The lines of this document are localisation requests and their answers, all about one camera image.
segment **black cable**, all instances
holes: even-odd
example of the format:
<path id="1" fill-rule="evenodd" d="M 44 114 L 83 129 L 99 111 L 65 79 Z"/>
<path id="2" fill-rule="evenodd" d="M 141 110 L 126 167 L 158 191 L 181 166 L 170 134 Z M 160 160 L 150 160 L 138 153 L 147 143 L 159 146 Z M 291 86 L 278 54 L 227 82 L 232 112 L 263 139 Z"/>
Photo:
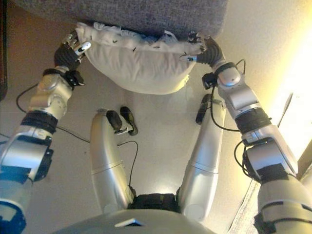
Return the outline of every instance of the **black cable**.
<path id="1" fill-rule="evenodd" d="M 236 66 L 237 66 L 238 64 L 240 64 L 241 62 L 244 62 L 243 74 L 245 74 L 245 71 L 246 71 L 246 60 L 245 60 L 245 59 L 242 58 L 240 61 L 238 61 L 237 64 L 236 64 Z"/>
<path id="2" fill-rule="evenodd" d="M 16 102 L 16 105 L 17 105 L 17 107 L 19 108 L 20 111 L 26 113 L 26 111 L 25 111 L 24 109 L 22 109 L 21 106 L 20 106 L 20 104 L 19 104 L 19 99 L 20 99 L 20 97 L 23 96 L 25 93 L 27 93 L 29 90 L 35 88 L 37 85 L 38 85 L 38 83 L 37 83 L 37 84 L 34 84 L 33 86 L 29 87 L 28 89 L 25 89 L 23 92 L 21 92 L 21 93 L 16 97 L 15 102 Z"/>
<path id="3" fill-rule="evenodd" d="M 245 153 L 246 153 L 246 149 L 247 149 L 246 145 L 244 146 L 243 157 L 242 157 L 242 163 L 240 163 L 240 162 L 238 161 L 238 159 L 237 159 L 236 151 L 237 151 L 237 149 L 238 149 L 238 147 L 239 147 L 239 145 L 240 145 L 241 143 L 243 143 L 242 140 L 235 146 L 235 149 L 234 149 L 234 158 L 235 158 L 235 161 L 237 162 L 237 164 L 238 164 L 238 165 L 240 166 L 240 168 L 242 169 L 243 173 L 244 173 L 246 176 L 248 176 L 249 178 L 252 179 L 252 177 L 247 173 L 248 171 L 247 171 L 247 169 L 245 168 L 245 165 L 244 165 L 244 157 L 245 157 Z"/>
<path id="4" fill-rule="evenodd" d="M 136 156 L 135 156 L 135 158 L 133 159 L 133 163 L 132 163 L 132 167 L 131 167 L 131 171 L 130 171 L 129 187 L 131 187 L 132 171 L 133 171 L 133 167 L 134 167 L 134 165 L 135 165 L 135 161 L 136 161 L 136 158 L 137 158 L 138 143 L 137 143 L 135 140 L 130 140 L 130 141 L 126 141 L 126 142 L 124 142 L 124 143 L 122 143 L 122 144 L 117 145 L 117 146 L 121 146 L 121 145 L 130 143 L 130 142 L 133 142 L 133 143 L 136 144 Z"/>
<path id="5" fill-rule="evenodd" d="M 289 105 L 290 105 L 290 103 L 292 101 L 292 97 L 293 97 L 293 93 L 289 94 L 288 99 L 287 99 L 286 104 L 285 104 L 285 107 L 284 107 L 284 111 L 283 111 L 282 117 L 281 117 L 281 119 L 279 120 L 279 122 L 277 124 L 278 128 L 281 125 L 281 122 L 282 122 L 282 120 L 284 118 L 284 115 L 286 114 L 286 112 L 288 110 L 288 107 L 289 107 Z"/>
<path id="6" fill-rule="evenodd" d="M 0 133 L 0 135 L 3 136 L 3 137 L 6 137 L 6 138 L 10 138 L 9 136 L 7 136 L 5 134 L 2 134 L 2 133 Z"/>
<path id="7" fill-rule="evenodd" d="M 235 161 L 237 162 L 237 164 L 243 169 L 243 165 L 240 164 L 240 162 L 239 162 L 238 159 L 237 159 L 237 155 L 236 155 L 236 151 L 237 151 L 237 149 L 238 149 L 238 147 L 239 147 L 239 145 L 240 145 L 241 143 L 243 143 L 242 140 L 235 146 L 235 149 L 234 149 L 234 158 L 235 158 Z"/>
<path id="8" fill-rule="evenodd" d="M 70 134 L 70 135 L 76 137 L 76 138 L 79 139 L 79 140 L 82 140 L 82 141 L 84 141 L 84 142 L 90 143 L 89 140 L 83 139 L 83 138 L 81 138 L 81 137 L 75 135 L 74 133 L 72 133 L 71 131 L 69 131 L 69 130 L 63 128 L 63 127 L 60 127 L 60 126 L 59 126 L 59 127 L 57 127 L 57 129 L 60 129 L 60 130 L 62 130 L 62 131 L 64 131 L 64 132 L 66 132 L 66 133 L 68 133 L 68 134 Z"/>
<path id="9" fill-rule="evenodd" d="M 213 114 L 213 99 L 214 99 L 214 92 L 215 92 L 215 86 L 213 87 L 213 90 L 211 91 L 211 99 L 210 99 L 210 115 L 211 115 L 211 119 L 213 120 L 214 124 L 223 129 L 223 130 L 226 130 L 226 131 L 230 131 L 230 132 L 239 132 L 238 129 L 229 129 L 229 128 L 225 128 L 225 127 L 222 127 L 220 126 L 219 124 L 217 124 L 217 122 L 215 121 L 215 118 L 214 118 L 214 114 Z"/>

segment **white floor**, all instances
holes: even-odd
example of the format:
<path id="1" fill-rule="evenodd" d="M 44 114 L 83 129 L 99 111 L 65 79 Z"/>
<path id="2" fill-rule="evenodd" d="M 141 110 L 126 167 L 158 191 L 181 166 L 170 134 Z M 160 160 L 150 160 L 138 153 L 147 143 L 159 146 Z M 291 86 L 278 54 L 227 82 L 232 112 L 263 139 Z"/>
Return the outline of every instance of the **white floor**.
<path id="1" fill-rule="evenodd" d="M 217 41 L 229 61 L 247 60 L 246 82 L 267 110 L 281 71 L 286 68 L 285 51 L 292 42 L 288 38 L 300 30 L 301 12 L 307 2 L 296 5 L 291 0 L 232 0 L 229 3 L 224 32 Z M 9 91 L 0 103 L 1 133 L 12 134 L 20 123 L 24 114 L 15 106 L 15 97 L 38 82 L 44 69 L 53 66 L 54 51 L 72 29 L 73 25 L 40 19 L 9 3 Z M 125 91 L 86 59 L 79 70 L 86 86 L 75 89 L 68 113 L 59 124 L 89 138 L 91 120 L 98 108 L 118 110 L 127 105 L 135 115 L 139 134 L 121 136 L 117 141 L 139 143 L 132 186 L 137 194 L 175 193 L 182 183 L 199 131 L 195 116 L 206 93 L 201 77 L 210 69 L 196 65 L 186 87 L 165 96 Z M 22 98 L 24 108 L 32 93 Z M 228 114 L 225 125 L 235 127 Z M 250 182 L 233 157 L 239 139 L 238 133 L 224 133 L 218 188 L 211 214 L 204 222 L 220 234 L 226 233 L 231 225 Z M 49 233 L 100 214 L 91 184 L 88 144 L 57 131 L 51 148 L 55 150 L 53 163 L 48 177 L 34 184 L 24 233 Z M 132 144 L 120 147 L 127 175 L 135 149 Z"/>

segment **white pillow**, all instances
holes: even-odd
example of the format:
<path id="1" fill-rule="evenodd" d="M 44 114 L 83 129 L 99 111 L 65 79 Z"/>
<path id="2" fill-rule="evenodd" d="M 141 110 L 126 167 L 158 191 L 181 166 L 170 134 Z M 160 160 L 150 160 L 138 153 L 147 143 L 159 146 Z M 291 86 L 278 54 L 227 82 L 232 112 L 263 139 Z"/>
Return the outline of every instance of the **white pillow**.
<path id="1" fill-rule="evenodd" d="M 200 43 L 179 42 L 165 31 L 160 39 L 119 27 L 78 23 L 80 42 L 90 41 L 88 60 L 124 89 L 144 94 L 170 94 L 185 86 L 193 62 L 179 60 L 183 54 L 199 54 Z"/>

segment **gray cushion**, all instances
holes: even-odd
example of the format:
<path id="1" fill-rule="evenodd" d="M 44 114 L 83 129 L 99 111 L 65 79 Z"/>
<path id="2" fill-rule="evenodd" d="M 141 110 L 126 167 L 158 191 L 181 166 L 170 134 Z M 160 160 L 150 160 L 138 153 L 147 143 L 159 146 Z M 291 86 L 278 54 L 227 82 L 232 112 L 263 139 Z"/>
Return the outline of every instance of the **gray cushion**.
<path id="1" fill-rule="evenodd" d="M 178 39 L 188 32 L 216 37 L 228 0 L 14 0 L 40 17 L 75 23 L 98 21 L 147 35 L 171 31 Z"/>

